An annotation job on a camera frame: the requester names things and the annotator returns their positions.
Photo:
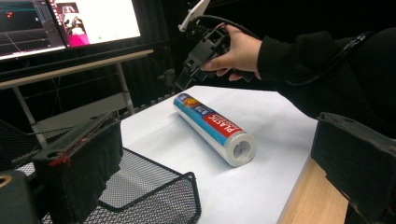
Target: finger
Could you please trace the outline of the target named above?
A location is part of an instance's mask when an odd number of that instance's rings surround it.
[[[203,63],[201,65],[201,70],[216,71],[222,68],[231,68],[233,67],[232,62],[230,53],[226,53]]]
[[[259,80],[262,80],[262,75],[260,75],[260,73],[255,72],[254,75],[255,75],[256,78],[258,78]]]
[[[229,24],[224,25],[224,29],[227,31],[228,34],[235,33],[235,32],[241,32],[238,28],[231,26]]]
[[[228,80],[230,80],[230,81],[236,81],[236,80],[239,80],[239,79],[241,79],[242,77],[239,75],[239,74],[237,74],[237,73],[232,73],[232,74],[230,74],[230,76],[228,77]]]
[[[224,76],[228,71],[230,71],[230,68],[221,68],[216,72],[216,75],[218,77]]]
[[[222,26],[225,26],[225,23],[224,23],[224,22],[218,24],[218,25],[216,26],[216,28],[220,28],[220,27],[222,27]]]

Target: black plastic bin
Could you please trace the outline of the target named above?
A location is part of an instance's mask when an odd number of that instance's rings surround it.
[[[43,142],[51,144],[69,130],[23,133],[0,122],[1,149],[3,152],[16,151],[12,158],[1,160],[20,161],[18,165],[12,164],[12,169],[30,175],[35,170],[29,160],[43,150]],[[84,223],[196,223],[201,215],[194,173],[180,174],[127,148],[120,170],[106,182],[106,190],[99,200],[99,205]],[[50,213],[41,222],[52,223]]]

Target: computer screen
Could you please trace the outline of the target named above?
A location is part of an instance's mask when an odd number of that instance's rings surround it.
[[[0,61],[64,49],[45,0],[0,0]]]
[[[49,0],[67,47],[140,36],[131,0]]]

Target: metal mesh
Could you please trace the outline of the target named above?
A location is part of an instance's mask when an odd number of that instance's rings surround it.
[[[32,161],[42,149],[53,143],[72,128],[43,133],[24,133],[0,120],[0,171],[18,169]],[[32,173],[32,166],[25,166],[26,174]]]
[[[84,223],[196,223],[201,205],[193,173],[181,175],[128,149]],[[50,215],[42,223],[51,223]]]
[[[71,129],[24,133],[0,120],[0,171],[32,174],[33,156]],[[201,215],[193,173],[182,175],[126,148],[99,200],[84,223],[196,223]],[[42,223],[52,223],[50,214]]]

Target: printed label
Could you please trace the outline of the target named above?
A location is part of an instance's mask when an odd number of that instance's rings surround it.
[[[213,109],[203,105],[201,102],[192,98],[188,94],[182,93],[178,96],[178,99],[182,102],[182,107],[188,107],[195,111],[210,127],[214,128],[226,138],[231,136],[233,133],[242,131],[242,129],[236,124],[224,118],[221,114],[217,113]]]

